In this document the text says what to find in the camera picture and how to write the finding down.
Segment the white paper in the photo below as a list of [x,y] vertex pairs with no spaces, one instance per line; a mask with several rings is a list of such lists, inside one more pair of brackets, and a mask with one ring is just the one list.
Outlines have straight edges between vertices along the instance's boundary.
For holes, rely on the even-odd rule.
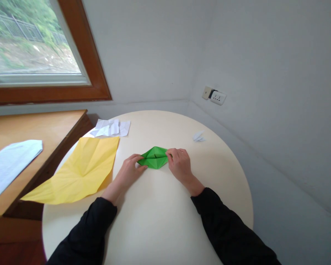
[[119,122],[119,120],[101,120],[98,119],[96,128],[90,132],[91,135],[97,136],[127,136],[130,129],[130,121]]
[[119,120],[109,120],[109,121],[98,120],[98,122],[102,124],[102,127],[96,133],[95,135],[96,137],[101,135],[111,136],[119,133]]
[[43,150],[41,140],[10,144],[0,151],[0,194]]
[[120,137],[127,136],[129,133],[131,121],[120,123]]
[[201,136],[201,134],[203,134],[205,131],[200,131],[194,134],[194,136],[192,137],[192,139],[194,140],[194,142],[203,142],[206,141],[205,138],[203,138]]

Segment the paper sheet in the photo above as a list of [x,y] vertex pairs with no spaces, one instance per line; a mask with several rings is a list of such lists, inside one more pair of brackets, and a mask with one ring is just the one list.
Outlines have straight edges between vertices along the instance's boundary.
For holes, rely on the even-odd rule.
[[203,134],[203,133],[204,133],[204,131],[199,131],[199,132],[195,133],[194,136],[192,137],[194,142],[206,141],[206,139],[201,136],[201,134]]
[[0,151],[0,194],[43,150],[41,140],[10,144]]
[[147,165],[149,168],[160,169],[168,162],[166,151],[167,149],[162,147],[152,147],[146,153],[141,155],[144,159],[139,160],[138,163],[142,166]]
[[61,204],[96,193],[113,167],[118,143],[119,137],[80,138],[59,171],[21,199]]
[[98,136],[127,136],[130,129],[130,121],[120,122],[116,120],[101,120],[98,119],[96,128],[91,132],[94,137]]

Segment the electrical outlet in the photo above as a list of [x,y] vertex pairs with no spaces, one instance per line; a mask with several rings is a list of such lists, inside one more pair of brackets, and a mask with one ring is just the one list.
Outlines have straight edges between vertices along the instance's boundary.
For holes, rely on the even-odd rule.
[[202,97],[203,97],[205,100],[208,100],[208,99],[209,99],[209,96],[210,96],[210,94],[211,94],[211,91],[212,91],[212,88],[206,86],[206,87],[205,87],[205,90],[203,91]]
[[211,101],[218,104],[223,105],[225,98],[227,97],[226,94],[223,94],[218,91],[213,91],[211,95]]

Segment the wooden window frame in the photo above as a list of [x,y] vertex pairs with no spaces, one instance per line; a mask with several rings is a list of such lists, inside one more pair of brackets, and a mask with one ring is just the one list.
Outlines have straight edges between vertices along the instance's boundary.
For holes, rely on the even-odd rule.
[[0,88],[0,105],[112,100],[82,0],[57,0],[91,85]]

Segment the wooden desk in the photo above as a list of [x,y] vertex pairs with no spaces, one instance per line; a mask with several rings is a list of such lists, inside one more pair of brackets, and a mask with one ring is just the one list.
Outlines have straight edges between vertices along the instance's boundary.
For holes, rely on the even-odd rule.
[[29,139],[43,151],[0,195],[0,243],[41,238],[43,204],[19,199],[49,179],[67,151],[93,128],[87,110],[0,116],[0,150]]

